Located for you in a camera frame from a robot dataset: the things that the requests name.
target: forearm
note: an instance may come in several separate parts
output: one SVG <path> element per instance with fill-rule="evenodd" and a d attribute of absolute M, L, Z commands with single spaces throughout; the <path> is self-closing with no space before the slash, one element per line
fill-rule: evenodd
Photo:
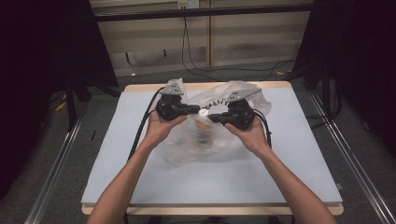
<path fill-rule="evenodd" d="M 326 205 L 267 148 L 259 158 L 285 197 L 299 223 L 336 223 Z"/>
<path fill-rule="evenodd" d="M 132 158 L 102 193 L 93 208 L 88 223 L 120 223 L 154 147 L 150 143 L 142 142 Z"/>

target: electrical outlet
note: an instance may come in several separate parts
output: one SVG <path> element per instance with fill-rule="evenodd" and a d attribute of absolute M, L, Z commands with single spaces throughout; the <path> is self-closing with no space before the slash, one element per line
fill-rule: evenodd
<path fill-rule="evenodd" d="M 187 9 L 187 8 L 189 8 L 189 1 L 188 0 L 179 0 L 179 1 L 177 1 L 177 8 L 178 9 Z"/>
<path fill-rule="evenodd" d="M 188 8 L 199 8 L 199 0 L 189 0 Z"/>

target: person's right arm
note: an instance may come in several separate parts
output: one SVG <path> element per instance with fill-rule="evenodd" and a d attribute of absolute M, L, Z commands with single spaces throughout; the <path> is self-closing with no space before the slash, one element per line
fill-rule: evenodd
<path fill-rule="evenodd" d="M 225 127 L 262 160 L 299 223 L 337 223 L 320 198 L 270 148 L 265 139 L 262 122 L 258 118 L 245 131 L 238 130 L 229 123 Z"/>

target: plastic bag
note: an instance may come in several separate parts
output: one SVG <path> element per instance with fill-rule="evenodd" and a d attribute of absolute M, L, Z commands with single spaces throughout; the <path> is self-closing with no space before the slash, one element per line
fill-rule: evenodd
<path fill-rule="evenodd" d="M 157 152 L 173 164 L 180 165 L 207 158 L 214 153 L 221 152 L 224 148 L 232 147 L 230 146 L 233 143 L 231 139 L 235 136 L 220 123 L 212 122 L 207 115 L 228 111 L 225 101 L 231 92 L 259 87 L 243 81 L 230 81 L 188 99 L 181 79 L 170 80 L 168 84 L 175 82 L 184 91 L 183 104 L 199 105 L 207 111 L 204 115 L 188 115 L 187 120 L 169 133 Z M 261 91 L 246 99 L 251 108 L 260 110 L 264 115 L 271 110 L 271 104 L 265 100 Z"/>

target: table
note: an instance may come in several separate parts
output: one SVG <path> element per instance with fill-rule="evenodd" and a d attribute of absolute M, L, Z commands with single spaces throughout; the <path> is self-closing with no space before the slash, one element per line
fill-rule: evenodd
<path fill-rule="evenodd" d="M 333 215 L 341 215 L 344 211 L 341 196 L 291 85 L 285 81 L 253 83 L 262 88 L 264 97 L 272 103 L 267 120 L 273 133 L 273 151 L 326 203 Z M 197 94 L 219 84 L 187 83 L 185 86 L 188 94 Z M 81 200 L 84 214 L 91 213 L 102 191 L 125 164 L 149 99 L 162 86 L 148 84 L 125 88 Z M 236 150 L 223 150 L 203 161 L 178 167 L 154 150 L 127 213 L 150 216 L 291 215 L 261 161 L 242 147 L 241 144 Z"/>

